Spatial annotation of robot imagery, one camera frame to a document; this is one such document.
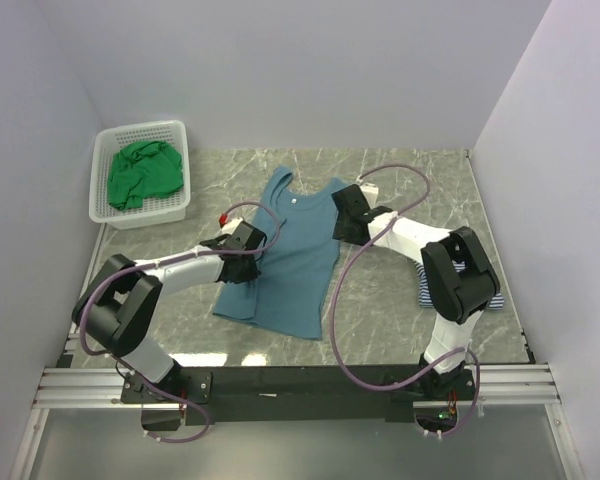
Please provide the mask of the teal tank top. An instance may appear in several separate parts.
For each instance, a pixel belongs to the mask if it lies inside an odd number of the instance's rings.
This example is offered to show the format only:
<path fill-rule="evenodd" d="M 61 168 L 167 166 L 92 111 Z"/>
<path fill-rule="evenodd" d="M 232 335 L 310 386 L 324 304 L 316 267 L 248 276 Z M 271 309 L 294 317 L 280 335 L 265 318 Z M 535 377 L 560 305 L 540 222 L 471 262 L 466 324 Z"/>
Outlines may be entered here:
<path fill-rule="evenodd" d="M 257 279 L 223 286 L 212 310 L 215 316 L 276 333 L 306 339 L 322 338 L 322 308 L 334 267 L 339 241 L 333 238 L 338 210 L 332 194 L 346 184 L 331 179 L 317 193 L 300 195 L 289 190 L 293 172 L 276 168 L 266 184 L 255 227 L 268 237 L 280 236 L 260 255 Z"/>

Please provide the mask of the green tank top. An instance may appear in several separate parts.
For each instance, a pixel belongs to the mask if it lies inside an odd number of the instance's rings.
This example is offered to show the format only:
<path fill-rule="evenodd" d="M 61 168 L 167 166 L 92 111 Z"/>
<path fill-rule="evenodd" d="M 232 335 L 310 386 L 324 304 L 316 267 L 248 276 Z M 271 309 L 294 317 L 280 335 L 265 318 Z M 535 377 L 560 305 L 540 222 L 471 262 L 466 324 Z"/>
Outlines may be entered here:
<path fill-rule="evenodd" d="M 183 186 L 182 155 L 173 146 L 165 141 L 137 141 L 113 155 L 108 204 L 118 211 L 141 208 L 145 199 L 167 198 Z"/>

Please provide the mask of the blue white striped tank top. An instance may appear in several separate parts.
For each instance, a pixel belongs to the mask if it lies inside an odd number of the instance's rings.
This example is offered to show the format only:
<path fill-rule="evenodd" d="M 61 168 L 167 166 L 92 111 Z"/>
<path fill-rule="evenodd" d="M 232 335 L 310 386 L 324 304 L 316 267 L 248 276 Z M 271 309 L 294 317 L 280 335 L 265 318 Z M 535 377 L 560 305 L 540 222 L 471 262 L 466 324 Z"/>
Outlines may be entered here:
<path fill-rule="evenodd" d="M 416 262 L 419 276 L 419 304 L 433 308 L 450 320 L 459 320 L 480 309 L 501 309 L 504 297 L 499 280 L 491 267 L 476 263 L 442 260 Z"/>

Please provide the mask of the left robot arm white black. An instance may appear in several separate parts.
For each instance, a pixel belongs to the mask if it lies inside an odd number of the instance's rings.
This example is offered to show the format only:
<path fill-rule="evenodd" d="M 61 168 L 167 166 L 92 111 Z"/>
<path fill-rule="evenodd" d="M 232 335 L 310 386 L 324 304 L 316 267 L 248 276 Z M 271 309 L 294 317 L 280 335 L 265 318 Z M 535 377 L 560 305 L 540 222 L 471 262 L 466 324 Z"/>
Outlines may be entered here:
<path fill-rule="evenodd" d="M 256 255 L 267 236 L 244 220 L 180 254 L 154 260 L 109 257 L 71 313 L 81 341 L 91 338 L 106 353 L 142 375 L 156 401 L 189 396 L 181 365 L 149 335 L 159 300 L 202 284 L 252 281 L 259 276 Z"/>

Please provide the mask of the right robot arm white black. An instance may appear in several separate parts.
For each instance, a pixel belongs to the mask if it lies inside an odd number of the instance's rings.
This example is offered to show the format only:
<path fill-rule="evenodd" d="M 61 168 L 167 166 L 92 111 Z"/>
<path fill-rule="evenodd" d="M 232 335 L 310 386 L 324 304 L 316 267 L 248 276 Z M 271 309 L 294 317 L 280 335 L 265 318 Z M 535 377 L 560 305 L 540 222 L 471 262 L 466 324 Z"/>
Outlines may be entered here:
<path fill-rule="evenodd" d="M 431 339 L 421 355 L 420 370 L 394 384 L 374 385 L 354 375 L 345 365 L 335 339 L 332 298 L 329 337 L 333 353 L 349 380 L 370 391 L 389 392 L 419 383 L 424 395 L 440 399 L 463 372 L 473 330 L 489 302 L 500 292 L 500 281 L 480 239 L 469 227 L 448 230 L 410 220 L 385 206 L 371 207 L 359 185 L 332 195 L 338 212 L 333 238 L 361 249 L 345 264 L 335 287 L 369 247 L 398 253 L 424 267 L 425 280 L 436 311 Z"/>

